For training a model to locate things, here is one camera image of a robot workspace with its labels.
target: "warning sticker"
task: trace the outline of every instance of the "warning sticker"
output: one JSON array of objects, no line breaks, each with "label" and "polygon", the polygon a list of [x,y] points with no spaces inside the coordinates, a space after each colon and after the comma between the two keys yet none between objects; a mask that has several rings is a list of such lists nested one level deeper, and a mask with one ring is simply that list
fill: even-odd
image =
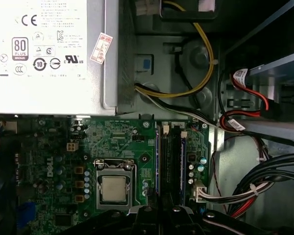
[{"label": "warning sticker", "polygon": [[100,33],[90,59],[102,64],[112,42],[112,39],[113,38],[111,36],[105,33]]}]

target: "ul logo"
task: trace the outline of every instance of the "ul logo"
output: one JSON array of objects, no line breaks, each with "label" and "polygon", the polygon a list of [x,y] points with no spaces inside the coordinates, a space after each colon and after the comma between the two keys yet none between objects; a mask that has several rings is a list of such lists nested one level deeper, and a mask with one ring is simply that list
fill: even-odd
[{"label": "ul logo", "polygon": [[83,60],[78,60],[76,55],[66,55],[64,63],[83,64]]},{"label": "ul logo", "polygon": [[16,64],[14,68],[14,74],[16,75],[23,75],[27,71],[27,68],[23,64]]}]

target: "screw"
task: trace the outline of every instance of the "screw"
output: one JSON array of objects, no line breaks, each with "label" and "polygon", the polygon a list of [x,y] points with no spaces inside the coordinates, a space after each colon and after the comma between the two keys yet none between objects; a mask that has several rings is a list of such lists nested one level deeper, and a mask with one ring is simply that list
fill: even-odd
[{"label": "screw", "polygon": [[173,207],[173,211],[174,212],[180,212],[181,211],[181,208],[180,207]]},{"label": "screw", "polygon": [[131,165],[125,165],[125,169],[130,170],[130,169],[132,169],[132,167],[131,167]]},{"label": "screw", "polygon": [[144,121],[144,122],[143,122],[143,127],[145,127],[145,128],[149,128],[149,125],[150,125],[149,122],[147,122],[147,121]]},{"label": "screw", "polygon": [[215,214],[213,214],[212,212],[208,212],[208,213],[206,213],[206,216],[208,218],[214,218],[215,217]]},{"label": "screw", "polygon": [[151,207],[146,207],[144,211],[150,212],[150,211],[152,211],[152,208]]}]

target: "power supply unit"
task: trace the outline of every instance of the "power supply unit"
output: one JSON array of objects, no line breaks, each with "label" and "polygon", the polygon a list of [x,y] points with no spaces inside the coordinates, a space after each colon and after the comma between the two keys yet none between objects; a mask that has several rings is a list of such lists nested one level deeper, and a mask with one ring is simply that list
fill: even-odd
[{"label": "power supply unit", "polygon": [[0,114],[125,112],[134,47],[128,1],[1,0]]}]

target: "red and white sticker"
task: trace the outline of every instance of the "red and white sticker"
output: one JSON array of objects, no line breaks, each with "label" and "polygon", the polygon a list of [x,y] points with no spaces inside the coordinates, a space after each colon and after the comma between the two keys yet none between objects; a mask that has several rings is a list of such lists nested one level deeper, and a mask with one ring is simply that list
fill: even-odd
[{"label": "red and white sticker", "polygon": [[228,123],[237,131],[243,131],[245,130],[245,127],[240,125],[235,119],[230,119]]},{"label": "red and white sticker", "polygon": [[97,63],[102,64],[104,62],[104,59],[106,57],[106,53],[107,53],[107,51],[110,47],[110,44],[112,42],[112,39],[113,39],[113,37],[111,37],[105,33],[100,33],[90,59],[97,62]]},{"label": "red and white sticker", "polygon": [[248,72],[248,69],[241,69],[241,70],[237,70],[233,74],[234,80],[245,88],[246,88],[245,78],[246,78],[247,72]]}]

